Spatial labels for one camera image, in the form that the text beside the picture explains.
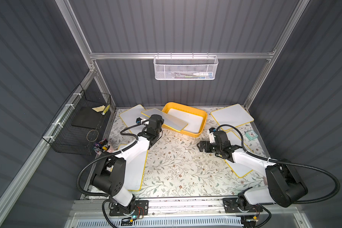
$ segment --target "gray corrugated wall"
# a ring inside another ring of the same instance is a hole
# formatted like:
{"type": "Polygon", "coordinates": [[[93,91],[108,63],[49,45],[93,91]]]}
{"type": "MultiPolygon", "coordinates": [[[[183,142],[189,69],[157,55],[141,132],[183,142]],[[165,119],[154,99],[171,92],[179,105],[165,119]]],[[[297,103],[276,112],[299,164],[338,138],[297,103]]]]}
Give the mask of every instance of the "gray corrugated wall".
{"type": "MultiPolygon", "coordinates": [[[[70,0],[92,52],[269,52],[297,2],[70,0]]],[[[219,60],[213,81],[157,81],[149,60],[97,62],[128,107],[243,104],[265,61],[219,60]]]]}
{"type": "Polygon", "coordinates": [[[155,80],[152,60],[97,60],[118,107],[243,104],[266,60],[219,60],[215,80],[155,80]]]}
{"type": "MultiPolygon", "coordinates": [[[[310,1],[250,112],[273,157],[339,178],[337,196],[303,208],[314,227],[342,227],[342,0],[310,1]]],[[[299,172],[306,199],[333,189],[329,177],[299,172]]]]}
{"type": "MultiPolygon", "coordinates": [[[[87,72],[54,1],[0,1],[0,197],[87,72]]],[[[85,163],[50,150],[2,227],[60,226],[85,163]]]]}
{"type": "Polygon", "coordinates": [[[70,0],[92,52],[268,52],[297,0],[70,0]]]}

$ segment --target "wire mesh basket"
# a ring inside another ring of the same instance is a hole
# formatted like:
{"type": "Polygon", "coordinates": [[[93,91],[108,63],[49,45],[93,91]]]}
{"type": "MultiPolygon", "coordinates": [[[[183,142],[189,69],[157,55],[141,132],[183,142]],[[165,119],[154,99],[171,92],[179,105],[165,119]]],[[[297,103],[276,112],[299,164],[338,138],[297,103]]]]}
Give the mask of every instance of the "wire mesh basket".
{"type": "Polygon", "coordinates": [[[91,155],[94,153],[94,143],[102,140],[111,111],[105,112],[93,128],[75,126],[74,120],[83,108],[95,108],[102,105],[107,107],[110,104],[109,94],[82,90],[69,105],[64,116],[57,123],[51,123],[51,125],[56,125],[53,133],[50,136],[43,135],[42,138],[56,152],[91,155]]]}
{"type": "Polygon", "coordinates": [[[157,80],[213,80],[217,72],[217,56],[205,58],[159,58],[154,57],[157,80]]]}

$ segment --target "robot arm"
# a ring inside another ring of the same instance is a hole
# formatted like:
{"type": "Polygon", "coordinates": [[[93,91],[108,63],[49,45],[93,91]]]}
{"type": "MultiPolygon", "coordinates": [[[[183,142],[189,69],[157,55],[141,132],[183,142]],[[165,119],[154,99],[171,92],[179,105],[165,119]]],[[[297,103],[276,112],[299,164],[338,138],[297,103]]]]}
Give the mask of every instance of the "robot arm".
{"type": "Polygon", "coordinates": [[[136,144],[134,144],[135,141],[132,141],[125,148],[134,145],[126,151],[120,150],[120,154],[101,159],[96,164],[90,184],[109,194],[109,198],[114,203],[121,205],[123,213],[129,214],[135,207],[135,196],[123,186],[126,161],[130,162],[135,159],[157,142],[163,122],[164,119],[161,116],[152,115],[146,129],[138,134],[136,144]]]}
{"type": "Polygon", "coordinates": [[[267,180],[267,186],[245,189],[238,194],[238,207],[248,211],[258,203],[277,203],[288,207],[308,193],[300,175],[293,166],[279,165],[252,157],[242,146],[231,145],[224,131],[209,130],[209,141],[197,144],[200,152],[214,153],[215,156],[247,166],[267,180]]]}

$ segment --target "table surface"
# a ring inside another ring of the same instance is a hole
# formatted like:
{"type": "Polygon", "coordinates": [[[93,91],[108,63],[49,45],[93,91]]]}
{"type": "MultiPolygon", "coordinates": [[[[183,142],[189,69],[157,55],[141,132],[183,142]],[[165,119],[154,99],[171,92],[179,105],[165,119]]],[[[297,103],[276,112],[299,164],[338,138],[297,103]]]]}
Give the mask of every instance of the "table surface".
{"type": "MultiPolygon", "coordinates": [[[[203,133],[198,138],[163,129],[162,138],[148,151],[141,190],[132,192],[137,198],[237,195],[246,188],[264,185],[259,173],[252,171],[239,178],[223,159],[215,157],[214,154],[201,153],[196,147],[199,141],[209,139],[207,130],[210,127],[218,126],[210,112],[221,108],[223,107],[199,108],[208,113],[208,119],[203,133]]],[[[126,128],[119,114],[126,110],[117,109],[108,138],[113,148],[133,140],[131,136],[119,134],[126,128]]],[[[237,128],[242,133],[252,130],[251,124],[237,128]]],[[[249,140],[244,136],[244,141],[254,153],[265,157],[258,139],[249,140]]],[[[93,186],[90,186],[89,190],[100,192],[93,186]]]]}

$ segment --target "black metal plate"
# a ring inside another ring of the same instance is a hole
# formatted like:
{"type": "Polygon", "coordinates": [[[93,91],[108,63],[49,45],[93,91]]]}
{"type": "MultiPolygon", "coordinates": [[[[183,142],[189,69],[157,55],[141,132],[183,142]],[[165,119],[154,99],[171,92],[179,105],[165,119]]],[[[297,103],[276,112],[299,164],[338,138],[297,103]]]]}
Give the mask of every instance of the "black metal plate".
{"type": "MultiPolygon", "coordinates": [[[[148,214],[148,202],[149,202],[148,200],[136,200],[136,206],[135,206],[133,214],[131,214],[131,215],[138,215],[138,208],[137,207],[143,208],[144,214],[143,214],[143,211],[141,209],[140,215],[147,215],[148,214]]],[[[125,215],[119,211],[118,205],[113,204],[111,206],[109,216],[125,216],[125,215]]]]}
{"type": "MultiPolygon", "coordinates": [[[[237,203],[237,197],[235,198],[223,198],[223,205],[224,205],[224,210],[225,213],[241,213],[241,211],[238,209],[238,203],[237,203]]],[[[263,209],[256,205],[255,209],[257,212],[262,212],[263,209]]],[[[248,212],[256,212],[254,208],[249,210],[248,212]]]]}
{"type": "Polygon", "coordinates": [[[101,113],[102,112],[94,111],[91,107],[81,107],[71,125],[74,127],[96,130],[98,128],[98,123],[103,121],[105,117],[105,115],[101,115],[101,113]]]}

